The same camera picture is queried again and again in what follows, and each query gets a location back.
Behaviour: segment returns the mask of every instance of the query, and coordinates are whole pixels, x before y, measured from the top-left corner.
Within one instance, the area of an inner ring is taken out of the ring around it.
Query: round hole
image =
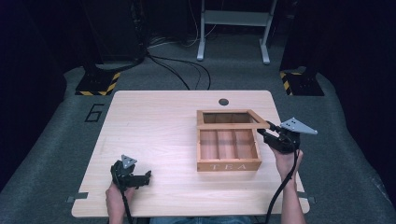
[[[219,104],[220,105],[228,105],[228,103],[230,103],[230,102],[227,99],[224,99],[224,98],[219,99]]]

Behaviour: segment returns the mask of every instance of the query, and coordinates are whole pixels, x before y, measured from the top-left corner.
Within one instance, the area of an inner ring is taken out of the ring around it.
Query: black cable
[[[180,59],[163,58],[163,57],[158,57],[158,56],[154,56],[154,55],[149,55],[149,56],[152,57],[152,58],[156,58],[156,59],[162,59],[162,60],[168,60],[168,61],[180,62],[180,63],[187,63],[187,64],[190,64],[190,65],[197,65],[197,66],[201,67],[201,68],[204,69],[205,72],[207,73],[207,78],[208,78],[208,80],[209,80],[209,84],[208,84],[208,86],[207,86],[207,90],[210,89],[210,86],[211,86],[211,83],[212,83],[212,79],[211,79],[211,76],[210,76],[209,71],[207,71],[207,69],[206,69],[205,67],[203,67],[202,65],[200,65],[200,64],[198,64],[198,63],[193,63],[193,62],[185,61],[185,60],[180,60]]]
[[[169,38],[166,37],[166,36],[160,36],[160,35],[158,35],[158,36],[153,36],[153,37],[150,39],[148,46],[149,46],[149,47],[153,47],[153,46],[155,46],[155,45],[161,45],[161,44],[166,43],[166,42],[168,42],[168,41],[169,41]]]
[[[192,63],[187,63],[187,64],[188,64],[189,66],[195,68],[195,70],[198,72],[198,80],[197,80],[197,82],[196,82],[196,84],[195,84],[195,90],[197,90],[198,84],[199,84],[199,82],[200,82],[200,80],[201,80],[202,73],[201,73],[201,71],[200,71],[194,64],[192,64]]]
[[[162,63],[162,62],[156,60],[155,58],[151,57],[151,55],[150,55],[149,53],[147,54],[147,56],[148,56],[148,58],[150,58],[152,61],[154,61],[156,64],[158,64],[158,65],[160,65],[160,66],[162,66],[162,67],[168,69],[168,70],[171,71],[173,74],[175,74],[175,76],[177,76],[178,79],[180,79],[181,82],[183,82],[183,84],[184,84],[184,86],[187,88],[187,90],[190,90],[189,85],[187,85],[187,83],[186,83],[186,82],[184,81],[184,79],[178,74],[178,72],[175,71],[175,69],[173,69],[173,68],[172,68],[171,66],[169,66],[168,64]]]
[[[111,175],[112,176],[115,176],[115,170],[113,170],[113,169],[111,169]],[[125,207],[125,213],[126,213],[126,216],[128,217],[128,222],[130,223],[130,224],[133,224],[134,223],[134,219],[132,218],[132,216],[131,216],[131,211],[129,210],[129,204],[128,204],[128,200],[127,200],[127,198],[125,197],[125,194],[124,194],[124,190],[125,190],[125,188],[121,188],[120,187],[120,181],[117,179],[117,178],[114,178],[114,179],[116,179],[117,180],[117,183],[115,183],[116,185],[117,185],[117,188],[120,190],[120,193],[121,193],[121,196],[122,196],[122,201],[123,201],[123,204],[124,204],[124,207]]]
[[[293,166],[291,167],[291,170],[289,171],[288,175],[286,175],[286,178],[283,180],[282,184],[281,184],[281,185],[279,186],[279,188],[277,189],[277,191],[276,191],[274,197],[272,198],[272,200],[271,200],[271,202],[270,202],[270,205],[268,206],[267,215],[266,215],[266,217],[265,217],[265,222],[264,222],[264,224],[268,224],[268,222],[269,222],[269,220],[270,220],[271,213],[272,213],[272,209],[273,209],[273,207],[274,207],[274,204],[275,204],[275,202],[276,202],[277,197],[279,196],[280,192],[282,192],[283,188],[286,187],[286,185],[288,184],[289,180],[291,180],[291,177],[293,176],[294,170],[296,169],[296,166],[297,166],[297,159],[298,159],[298,156],[299,156],[299,154],[300,154],[300,151],[299,151],[299,153],[297,154],[297,149],[295,148],[295,146],[294,146],[294,144],[292,143],[291,139],[288,138],[286,135],[284,135],[284,137],[285,137],[286,139],[289,140],[289,142],[291,143],[291,146],[292,146],[292,148],[293,148],[293,153],[294,153],[294,164],[293,164]]]
[[[110,69],[103,69],[103,68],[98,68],[98,69],[101,69],[101,70],[103,70],[105,72],[118,73],[118,72],[122,72],[122,71],[125,71],[125,70],[128,70],[128,69],[131,69],[131,68],[139,65],[142,62],[143,62],[143,58],[139,58],[139,59],[136,59],[135,61],[133,61],[131,64],[128,64],[128,65],[125,65],[125,66],[122,66],[122,67],[110,68]]]
[[[257,216],[254,216],[254,219],[256,219],[255,223],[260,223],[259,219],[257,218]]]

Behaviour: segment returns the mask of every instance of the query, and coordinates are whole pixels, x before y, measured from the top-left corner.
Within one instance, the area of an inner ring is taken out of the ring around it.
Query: yellow black tape
[[[114,75],[106,91],[76,91],[76,95],[109,95],[111,94],[111,92],[113,92],[114,88],[116,87],[119,77],[120,77],[120,73]]]
[[[282,78],[283,82],[283,87],[285,88],[286,94],[287,95],[293,95],[293,92],[291,90],[290,84],[288,82],[287,74],[289,75],[300,75],[301,73],[285,73],[285,72],[280,72],[280,78]]]

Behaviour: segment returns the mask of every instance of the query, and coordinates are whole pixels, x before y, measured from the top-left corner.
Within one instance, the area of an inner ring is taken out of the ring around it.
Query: cable
[[[189,63],[189,65],[191,65],[192,67],[194,67],[194,68],[197,70],[198,74],[199,74],[197,83],[195,84],[195,90],[197,90],[198,84],[199,84],[199,82],[200,82],[200,80],[201,80],[202,74],[201,74],[201,71],[200,71],[197,67],[195,67],[193,64],[190,64],[190,63]]]
[[[153,45],[157,45],[157,44],[162,44],[162,43],[164,43],[164,40],[166,40],[166,39],[168,39],[168,37],[160,36],[160,35],[154,36],[154,37],[152,37],[152,38],[150,39],[148,45],[149,45],[149,46],[153,46]]]
[[[166,44],[177,44],[177,43],[179,43],[179,41],[162,42],[162,43],[160,43],[160,44],[151,45],[151,46],[148,47],[148,49],[153,49],[153,48],[159,47],[159,46],[161,46],[161,45],[166,45]]]
[[[272,209],[274,207],[274,204],[276,202],[277,197],[279,196],[280,192],[282,192],[283,188],[285,188],[285,186],[288,184],[289,180],[291,180],[291,177],[293,176],[294,170],[296,169],[297,166],[297,159],[300,155],[300,151],[297,153],[297,150],[294,146],[294,144],[292,143],[291,139],[289,137],[287,137],[286,135],[283,135],[286,139],[289,140],[289,142],[291,143],[291,146],[293,148],[293,153],[294,153],[294,164],[291,167],[291,170],[289,171],[288,175],[286,175],[286,178],[283,180],[282,184],[279,186],[279,188],[277,189],[274,197],[272,198],[270,205],[268,206],[268,210],[267,210],[267,215],[265,216],[265,222],[264,224],[268,224],[269,220],[270,220],[270,216],[272,213]]]
[[[166,64],[166,63],[159,62],[159,61],[156,60],[154,57],[152,57],[152,56],[149,54],[149,52],[148,52],[147,56],[148,56],[148,58],[150,58],[150,59],[151,59],[153,62],[155,62],[156,64],[158,64],[158,65],[160,65],[160,66],[162,66],[162,67],[168,69],[168,70],[171,71],[173,74],[175,74],[175,75],[178,77],[178,79],[180,79],[181,82],[183,82],[183,84],[184,84],[184,86],[187,88],[187,90],[190,90],[189,85],[188,85],[188,84],[184,81],[184,79],[178,74],[178,72],[175,71],[175,69],[173,69],[171,66],[169,66],[169,65]]]
[[[221,11],[223,10],[223,7],[224,7],[224,0],[221,1]],[[209,36],[210,33],[212,33],[212,31],[216,28],[216,26],[217,24],[213,26],[213,28],[205,35],[205,37]]]
[[[259,219],[257,218],[257,216],[254,216],[254,219],[256,219],[255,223],[260,223]]]
[[[158,57],[158,56],[154,56],[154,55],[150,55],[150,57],[152,58],[156,58],[156,59],[162,59],[162,60],[168,60],[168,61],[173,61],[173,62],[180,62],[180,63],[188,63],[188,64],[193,64],[193,65],[197,65],[199,67],[201,67],[202,69],[204,69],[207,73],[207,78],[209,79],[209,84],[207,86],[207,90],[210,89],[211,83],[212,83],[212,78],[209,74],[209,71],[207,71],[207,69],[205,67],[203,67],[202,65],[198,64],[198,63],[193,63],[193,62],[189,62],[189,61],[184,61],[184,60],[179,60],[179,59],[170,59],[170,58],[163,58],[163,57]]]
[[[196,36],[195,36],[195,40],[192,41],[191,44],[189,44],[189,45],[182,45],[182,46],[184,46],[184,47],[191,47],[191,46],[192,46],[193,44],[195,44],[195,42],[197,42],[197,40],[199,39],[199,38],[198,38],[198,35],[199,35],[199,32],[198,32],[198,25],[197,25],[197,21],[195,20],[194,13],[192,12],[191,0],[189,0],[189,7],[190,7],[190,12],[191,12],[192,19],[194,20]]]
[[[111,169],[111,175],[115,176],[115,170]],[[117,185],[117,188],[120,190],[120,193],[121,193],[121,196],[122,196],[122,201],[123,201],[123,204],[124,204],[124,207],[125,207],[125,213],[126,213],[126,216],[128,217],[128,222],[130,224],[133,224],[134,223],[134,218],[131,216],[131,211],[129,210],[128,200],[127,200],[127,198],[125,197],[125,194],[124,194],[124,188],[120,187],[120,181],[117,178],[113,178],[113,179],[117,180],[117,183],[115,183],[115,184]]]

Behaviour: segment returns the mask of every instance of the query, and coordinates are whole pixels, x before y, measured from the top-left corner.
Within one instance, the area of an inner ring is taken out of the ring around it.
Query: hand
[[[288,173],[290,172],[291,168],[293,167],[294,164],[294,153],[289,153],[289,154],[282,154],[276,149],[271,148],[275,154],[276,158],[276,169],[280,174],[280,178],[283,181]],[[297,174],[298,168],[300,167],[301,160],[303,159],[304,153],[300,150],[297,149],[297,163],[296,163],[296,168],[294,170],[294,173],[292,175],[292,179],[295,180],[295,176]]]
[[[134,188],[125,190],[124,195],[128,201],[128,204],[130,204],[134,195]],[[108,190],[106,190],[106,205],[109,223],[122,223],[125,214],[125,205],[123,203],[120,190],[113,182],[111,182],[110,187]]]

